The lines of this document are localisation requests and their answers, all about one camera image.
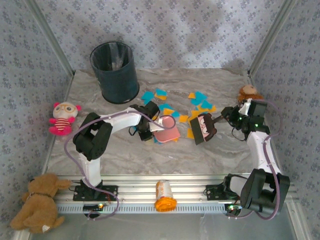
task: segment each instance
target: stuffed animal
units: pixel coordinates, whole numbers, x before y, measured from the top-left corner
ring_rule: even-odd
[[[71,124],[76,120],[78,111],[81,110],[80,105],[73,105],[70,102],[56,102],[54,105],[53,117],[50,118],[49,122],[54,124],[49,128],[49,132],[58,135],[64,136],[72,133]]]
[[[29,228],[30,233],[45,233],[60,226],[65,217],[58,217],[57,206],[53,200],[59,189],[67,189],[69,180],[59,180],[53,173],[35,177],[28,184],[28,191],[22,196],[24,205],[11,221],[15,230]]]
[[[243,86],[239,90],[238,103],[241,104],[243,103],[244,100],[247,100],[247,99],[263,99],[263,98],[264,97],[258,93],[257,89],[254,86],[248,84]]]

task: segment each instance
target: brown teddy bear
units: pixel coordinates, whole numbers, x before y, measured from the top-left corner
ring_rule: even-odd
[[[263,98],[264,97],[258,93],[257,89],[254,86],[248,84],[243,86],[239,90],[238,103],[241,104],[243,103],[244,100],[247,100],[247,99],[263,99]]]
[[[69,180],[59,180],[53,173],[35,177],[28,184],[28,191],[22,196],[25,203],[11,221],[15,230],[29,228],[30,233],[45,233],[60,226],[65,218],[58,217],[57,206],[53,200],[59,189],[67,189]]]

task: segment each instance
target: black trash can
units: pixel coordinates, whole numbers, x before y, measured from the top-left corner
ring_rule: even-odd
[[[128,45],[116,41],[103,43],[92,51],[90,63],[105,100],[125,104],[138,95],[134,56]]]

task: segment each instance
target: gray marble table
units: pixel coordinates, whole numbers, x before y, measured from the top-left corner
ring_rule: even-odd
[[[235,106],[239,88],[248,83],[248,78],[240,73],[224,69],[141,69],[137,70],[140,92],[131,102],[115,105],[105,101],[98,82],[89,71],[77,70],[67,100],[81,105],[73,130],[83,122],[90,112],[99,115],[112,114],[124,110],[131,104],[143,105],[141,96],[145,91],[156,88],[166,90],[166,101],[154,99],[157,104],[168,103],[183,115],[195,106],[190,103],[190,92],[201,91],[213,103],[218,117],[226,106]],[[101,157],[101,174],[228,174],[249,173],[253,165],[246,142],[231,135],[231,127],[226,121],[216,124],[217,134],[209,142],[198,146],[187,138],[188,123],[177,123],[181,137],[178,142],[156,144],[153,140],[142,142],[136,134],[130,136],[127,129],[113,134],[107,149]],[[66,137],[56,137],[48,161],[48,172],[58,175],[80,175],[77,166],[66,156]],[[70,153],[78,158],[72,142]]]

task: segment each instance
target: pill bottle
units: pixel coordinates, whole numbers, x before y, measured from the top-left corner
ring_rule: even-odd
[[[158,181],[155,190],[156,201],[154,207],[158,212],[169,212],[176,208],[177,200],[174,199],[169,181]]]

